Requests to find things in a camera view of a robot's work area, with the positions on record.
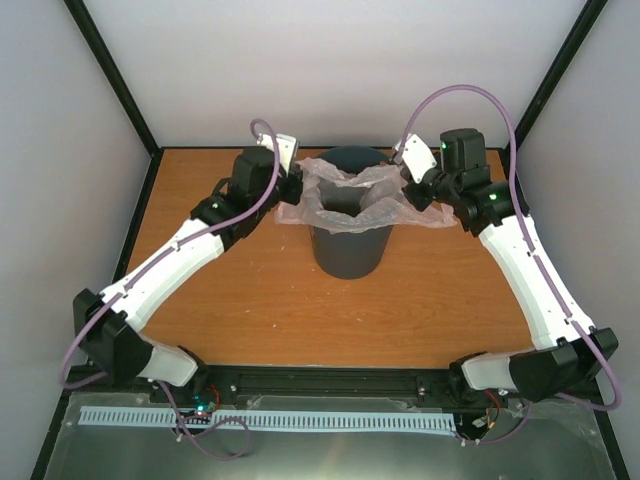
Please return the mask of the small green-lit circuit board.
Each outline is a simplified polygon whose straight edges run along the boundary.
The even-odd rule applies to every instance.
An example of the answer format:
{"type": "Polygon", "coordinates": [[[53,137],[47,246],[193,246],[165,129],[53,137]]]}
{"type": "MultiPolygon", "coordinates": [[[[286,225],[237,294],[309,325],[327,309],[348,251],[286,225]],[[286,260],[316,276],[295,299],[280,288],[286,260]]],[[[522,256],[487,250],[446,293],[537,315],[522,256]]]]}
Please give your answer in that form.
{"type": "Polygon", "coordinates": [[[196,407],[189,412],[188,422],[194,425],[208,425],[213,419],[214,413],[220,408],[220,397],[198,399],[196,407]]]}

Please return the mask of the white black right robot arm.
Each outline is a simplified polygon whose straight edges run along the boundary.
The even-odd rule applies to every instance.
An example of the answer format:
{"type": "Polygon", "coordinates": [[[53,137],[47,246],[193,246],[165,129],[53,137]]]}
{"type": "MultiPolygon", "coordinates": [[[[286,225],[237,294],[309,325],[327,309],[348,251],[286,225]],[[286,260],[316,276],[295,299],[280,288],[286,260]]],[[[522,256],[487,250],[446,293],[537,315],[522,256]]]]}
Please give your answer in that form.
{"type": "Polygon", "coordinates": [[[477,353],[452,363],[452,386],[503,389],[539,402],[592,380],[619,346],[610,328],[598,328],[576,304],[552,265],[530,216],[518,218],[507,181],[495,181],[483,135],[464,128],[444,132],[440,150],[415,134],[399,141],[392,160],[406,180],[402,191],[417,210],[437,202],[453,209],[464,231],[491,254],[527,322],[532,349],[477,353]]]}

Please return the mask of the black left frame post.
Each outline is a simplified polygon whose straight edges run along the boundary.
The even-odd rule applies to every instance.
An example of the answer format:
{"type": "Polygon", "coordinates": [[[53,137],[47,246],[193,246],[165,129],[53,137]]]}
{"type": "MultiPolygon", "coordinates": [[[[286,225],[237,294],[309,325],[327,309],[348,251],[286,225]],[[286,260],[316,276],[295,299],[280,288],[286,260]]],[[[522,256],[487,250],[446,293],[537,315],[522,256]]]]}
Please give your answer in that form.
{"type": "Polygon", "coordinates": [[[64,0],[63,3],[145,150],[150,156],[156,155],[160,151],[160,147],[85,2],[82,0],[64,0]]]}

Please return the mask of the black right frame post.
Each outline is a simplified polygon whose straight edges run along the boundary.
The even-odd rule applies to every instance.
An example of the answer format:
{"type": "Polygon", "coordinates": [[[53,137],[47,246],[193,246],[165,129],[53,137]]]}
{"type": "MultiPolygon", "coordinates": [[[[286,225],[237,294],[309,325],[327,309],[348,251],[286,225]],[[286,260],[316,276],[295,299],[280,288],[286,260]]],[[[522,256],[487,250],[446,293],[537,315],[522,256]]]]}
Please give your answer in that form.
{"type": "Polygon", "coordinates": [[[607,4],[607,0],[588,0],[582,6],[515,128],[517,147],[530,133],[607,4]]]}

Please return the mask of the dark grey trash bin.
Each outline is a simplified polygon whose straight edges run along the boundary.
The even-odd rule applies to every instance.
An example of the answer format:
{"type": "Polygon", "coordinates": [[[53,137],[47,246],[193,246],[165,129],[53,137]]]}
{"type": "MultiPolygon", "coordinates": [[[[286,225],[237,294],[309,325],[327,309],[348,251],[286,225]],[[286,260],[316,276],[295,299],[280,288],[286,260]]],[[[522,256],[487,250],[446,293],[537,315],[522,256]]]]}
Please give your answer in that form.
{"type": "MultiPolygon", "coordinates": [[[[342,172],[359,174],[368,167],[380,164],[386,156],[371,147],[341,146],[322,152],[319,158],[342,172]]],[[[337,187],[326,181],[320,183],[322,207],[349,217],[361,213],[360,200],[366,192],[364,187],[337,187]]],[[[332,233],[312,226],[313,255],[319,267],[332,277],[343,280],[363,278],[379,265],[391,232],[390,226],[361,233],[332,233]]]]}

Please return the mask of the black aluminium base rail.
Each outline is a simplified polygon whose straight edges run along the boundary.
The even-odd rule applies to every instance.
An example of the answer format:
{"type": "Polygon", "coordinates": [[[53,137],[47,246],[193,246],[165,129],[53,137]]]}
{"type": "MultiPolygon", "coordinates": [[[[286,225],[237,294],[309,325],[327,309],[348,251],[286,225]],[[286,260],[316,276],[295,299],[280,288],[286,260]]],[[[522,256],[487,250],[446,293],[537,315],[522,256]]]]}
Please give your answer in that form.
{"type": "MultiPolygon", "coordinates": [[[[598,370],[577,370],[561,392],[577,395],[580,399],[595,400],[595,375],[598,370]]],[[[463,387],[462,373],[449,369],[377,369],[377,368],[319,368],[319,367],[265,367],[208,365],[197,373],[195,381],[185,387],[169,386],[180,407],[195,409],[196,404],[219,401],[223,406],[248,409],[249,400],[256,397],[303,398],[365,398],[408,401],[410,406],[441,409],[460,413],[489,407],[491,390],[500,397],[499,389],[481,387],[480,391],[463,387]]],[[[136,378],[115,383],[100,376],[88,385],[63,387],[97,392],[148,392],[151,401],[165,402],[157,382],[136,378]]]]}

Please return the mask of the black frame post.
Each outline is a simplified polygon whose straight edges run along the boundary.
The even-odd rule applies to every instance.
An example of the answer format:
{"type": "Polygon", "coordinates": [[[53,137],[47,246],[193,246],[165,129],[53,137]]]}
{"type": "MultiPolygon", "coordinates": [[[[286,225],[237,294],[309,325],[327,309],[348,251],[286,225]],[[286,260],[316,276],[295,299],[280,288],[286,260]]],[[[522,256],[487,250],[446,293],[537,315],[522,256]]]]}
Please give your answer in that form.
{"type": "Polygon", "coordinates": [[[150,156],[156,155],[160,151],[160,147],[85,2],[82,0],[64,0],[63,3],[145,150],[150,156]]]}
{"type": "Polygon", "coordinates": [[[607,0],[588,0],[582,6],[515,128],[517,147],[530,133],[607,4],[607,0]]]}

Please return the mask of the pink plastic trash bag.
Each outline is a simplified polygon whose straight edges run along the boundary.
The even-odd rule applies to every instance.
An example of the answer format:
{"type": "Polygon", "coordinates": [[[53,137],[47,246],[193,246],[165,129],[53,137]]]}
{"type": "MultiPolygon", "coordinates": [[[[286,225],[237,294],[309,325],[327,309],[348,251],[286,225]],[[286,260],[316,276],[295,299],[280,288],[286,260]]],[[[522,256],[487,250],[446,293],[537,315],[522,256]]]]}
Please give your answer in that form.
{"type": "Polygon", "coordinates": [[[395,225],[440,229],[457,224],[448,206],[416,210],[401,191],[407,182],[395,166],[375,165],[353,174],[321,158],[306,158],[298,165],[303,172],[300,201],[279,204],[278,224],[307,225],[332,234],[359,234],[395,225]]]}

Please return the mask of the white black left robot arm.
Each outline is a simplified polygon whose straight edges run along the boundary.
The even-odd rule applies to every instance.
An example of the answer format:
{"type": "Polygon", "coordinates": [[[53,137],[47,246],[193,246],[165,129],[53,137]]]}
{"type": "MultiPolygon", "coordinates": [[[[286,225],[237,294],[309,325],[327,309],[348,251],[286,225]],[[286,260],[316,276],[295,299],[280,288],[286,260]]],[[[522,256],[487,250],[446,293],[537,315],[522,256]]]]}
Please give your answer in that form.
{"type": "Polygon", "coordinates": [[[160,380],[190,403],[206,395],[202,361],[186,348],[159,343],[142,331],[184,282],[249,236],[271,209],[299,202],[297,149],[292,137],[261,137],[236,157],[231,176],[218,182],[153,255],[101,292],[84,289],[76,295],[72,345],[99,367],[100,378],[117,386],[136,378],[160,380]]]}

